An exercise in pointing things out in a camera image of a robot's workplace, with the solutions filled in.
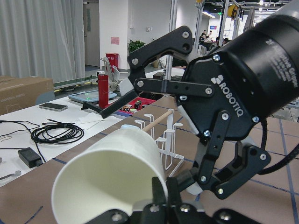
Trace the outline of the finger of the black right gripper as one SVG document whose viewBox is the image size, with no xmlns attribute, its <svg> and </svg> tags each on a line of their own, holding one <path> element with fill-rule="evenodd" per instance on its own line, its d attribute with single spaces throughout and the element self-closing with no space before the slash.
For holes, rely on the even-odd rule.
<svg viewBox="0 0 299 224">
<path fill-rule="evenodd" d="M 115 103 L 100 112 L 102 117 L 110 116 L 126 103 L 137 98 L 142 92 L 173 94 L 182 116 L 185 118 L 197 117 L 202 109 L 196 100 L 211 98 L 213 88 L 206 82 L 196 80 L 199 76 L 192 74 L 194 69 L 187 67 L 180 81 L 147 78 L 144 71 L 150 62 L 165 55 L 190 62 L 191 52 L 191 31 L 187 26 L 181 26 L 130 53 L 128 56 L 130 75 L 125 80 L 128 90 L 125 90 L 122 97 Z"/>
<path fill-rule="evenodd" d="M 213 192 L 219 199 L 226 199 L 270 163 L 271 156 L 265 150 L 238 141 L 232 161 L 215 171 L 215 163 L 220 156 L 230 123 L 229 112 L 221 111 L 216 117 L 212 132 L 200 136 L 193 167 L 176 177 L 179 191 L 199 187 Z"/>
</svg>

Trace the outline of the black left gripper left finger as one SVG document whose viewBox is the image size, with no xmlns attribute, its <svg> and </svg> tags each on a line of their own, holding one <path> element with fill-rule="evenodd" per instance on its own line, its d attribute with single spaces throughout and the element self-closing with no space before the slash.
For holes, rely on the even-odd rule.
<svg viewBox="0 0 299 224">
<path fill-rule="evenodd" d="M 152 203 L 155 205 L 167 205 L 164 189 L 158 177 L 152 177 Z"/>
</svg>

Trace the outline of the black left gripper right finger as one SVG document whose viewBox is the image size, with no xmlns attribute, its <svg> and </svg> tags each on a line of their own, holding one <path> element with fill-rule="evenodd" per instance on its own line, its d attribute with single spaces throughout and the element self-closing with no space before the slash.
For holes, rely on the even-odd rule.
<svg viewBox="0 0 299 224">
<path fill-rule="evenodd" d="M 168 189 L 168 205 L 170 207 L 176 207 L 182 203 L 180 191 L 178 188 L 178 181 L 174 177 L 168 177 L 166 179 L 166 185 Z"/>
</svg>

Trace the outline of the black robotiq right gripper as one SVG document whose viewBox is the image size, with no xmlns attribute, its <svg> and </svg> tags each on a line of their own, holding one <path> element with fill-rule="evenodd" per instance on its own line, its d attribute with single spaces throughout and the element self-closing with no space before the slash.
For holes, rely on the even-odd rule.
<svg viewBox="0 0 299 224">
<path fill-rule="evenodd" d="M 199 89 L 186 90 L 178 109 L 191 131 L 203 136 L 213 131 L 220 111 L 228 111 L 228 140 L 245 138 L 255 125 L 299 95 L 299 21 L 274 15 L 216 50 L 212 56 L 191 62 L 183 81 L 211 85 L 210 98 Z"/>
</svg>

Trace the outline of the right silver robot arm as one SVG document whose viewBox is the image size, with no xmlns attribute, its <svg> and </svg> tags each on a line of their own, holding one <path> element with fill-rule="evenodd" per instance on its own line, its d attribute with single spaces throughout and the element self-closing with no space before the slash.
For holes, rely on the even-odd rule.
<svg viewBox="0 0 299 224">
<path fill-rule="evenodd" d="M 243 146 L 228 165 L 213 172 L 224 141 L 245 139 L 253 126 L 264 124 L 268 116 L 298 97 L 298 37 L 296 0 L 205 56 L 191 56 L 191 31 L 179 27 L 129 55 L 129 87 L 101 115 L 109 116 L 142 92 L 173 94 L 179 112 L 200 139 L 193 181 L 219 199 L 227 198 L 254 175 L 282 168 L 299 152 L 296 148 L 269 166 L 265 145 Z M 146 78 L 145 66 L 164 55 L 187 62 L 181 80 Z"/>
</svg>

